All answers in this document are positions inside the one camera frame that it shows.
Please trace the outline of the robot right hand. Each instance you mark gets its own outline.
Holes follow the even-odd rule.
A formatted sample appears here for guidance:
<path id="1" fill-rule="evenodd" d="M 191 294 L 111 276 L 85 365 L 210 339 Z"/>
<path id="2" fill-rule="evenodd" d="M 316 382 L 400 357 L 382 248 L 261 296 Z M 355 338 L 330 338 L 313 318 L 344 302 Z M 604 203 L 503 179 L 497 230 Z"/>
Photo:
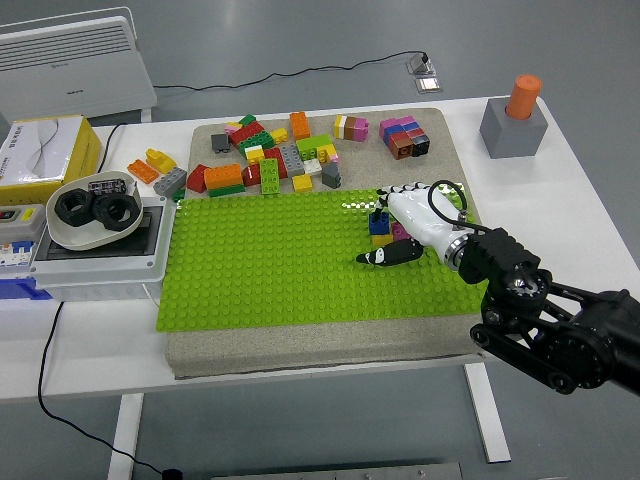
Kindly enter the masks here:
<path id="1" fill-rule="evenodd" d="M 439 191 L 442 184 L 441 181 L 433 185 L 416 182 L 379 189 L 372 219 L 377 221 L 382 214 L 390 213 L 404 227 L 408 237 L 360 254 L 356 261 L 393 266 L 417 260 L 426 247 L 431 247 L 447 267 L 457 270 L 471 233 L 464 225 L 468 204 L 459 186 L 447 181 L 445 184 L 455 190 L 461 200 L 461 207 L 456 208 Z"/>

